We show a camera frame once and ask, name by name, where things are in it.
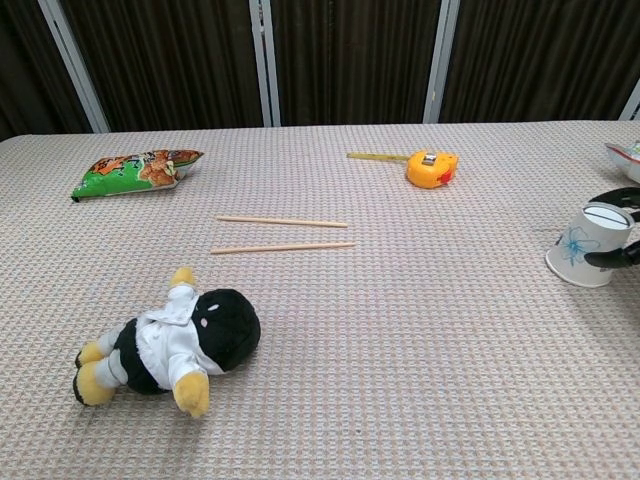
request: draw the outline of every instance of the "yellow plush foot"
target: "yellow plush foot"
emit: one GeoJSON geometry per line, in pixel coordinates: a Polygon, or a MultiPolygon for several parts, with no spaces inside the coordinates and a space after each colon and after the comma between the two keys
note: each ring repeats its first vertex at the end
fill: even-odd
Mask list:
{"type": "Polygon", "coordinates": [[[76,367],[80,368],[89,362],[97,362],[104,358],[104,354],[98,347],[98,342],[87,343],[76,357],[76,367]]]}
{"type": "Polygon", "coordinates": [[[116,393],[115,388],[105,388],[96,380],[98,362],[90,362],[80,367],[73,379],[73,391],[76,399],[84,405],[102,405],[107,403],[116,393]]]}
{"type": "Polygon", "coordinates": [[[175,287],[181,283],[187,283],[192,287],[195,287],[196,279],[193,276],[193,271],[189,267],[179,268],[178,271],[173,274],[169,285],[171,287],[175,287]]]}
{"type": "Polygon", "coordinates": [[[192,417],[199,417],[209,409],[209,377],[201,372],[187,373],[173,389],[178,408],[192,417]]]}

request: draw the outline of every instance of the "curtain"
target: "curtain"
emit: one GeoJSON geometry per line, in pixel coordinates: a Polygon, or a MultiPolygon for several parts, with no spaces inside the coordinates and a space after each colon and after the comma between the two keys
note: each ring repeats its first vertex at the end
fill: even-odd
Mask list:
{"type": "Polygon", "coordinates": [[[246,0],[61,4],[112,130],[262,126],[246,0]]]}
{"type": "Polygon", "coordinates": [[[462,0],[440,122],[617,119],[639,22],[638,0],[462,0]]]}
{"type": "Polygon", "coordinates": [[[421,123],[439,0],[272,0],[283,125],[421,123]]]}
{"type": "Polygon", "coordinates": [[[0,2],[0,141],[91,127],[37,0],[0,2]]]}

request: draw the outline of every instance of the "paper cup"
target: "paper cup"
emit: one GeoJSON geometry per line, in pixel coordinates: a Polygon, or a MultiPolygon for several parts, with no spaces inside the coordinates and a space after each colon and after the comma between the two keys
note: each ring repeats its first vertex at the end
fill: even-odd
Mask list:
{"type": "Polygon", "coordinates": [[[563,280],[581,287],[601,287],[613,270],[589,265],[585,253],[622,248],[634,221],[622,208],[608,203],[588,203],[547,252],[547,266],[563,280]]]}

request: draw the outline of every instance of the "plush toy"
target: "plush toy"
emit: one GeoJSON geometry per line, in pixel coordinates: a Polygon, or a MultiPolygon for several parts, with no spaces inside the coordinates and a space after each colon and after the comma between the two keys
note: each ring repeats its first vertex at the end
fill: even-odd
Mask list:
{"type": "Polygon", "coordinates": [[[162,310],[148,311],[88,343],[76,357],[76,399],[111,400],[127,385],[141,394],[172,391],[193,417],[209,408],[209,377],[237,367],[257,347],[260,322],[251,303],[232,289],[198,295],[191,269],[179,269],[162,310]]]}

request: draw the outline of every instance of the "green snack bag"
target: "green snack bag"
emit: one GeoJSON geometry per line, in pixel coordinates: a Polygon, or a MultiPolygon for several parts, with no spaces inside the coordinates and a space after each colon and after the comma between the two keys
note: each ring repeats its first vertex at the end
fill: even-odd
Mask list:
{"type": "Polygon", "coordinates": [[[79,202],[81,197],[173,188],[202,155],[196,150],[154,150],[101,158],[85,173],[71,198],[79,202]]]}

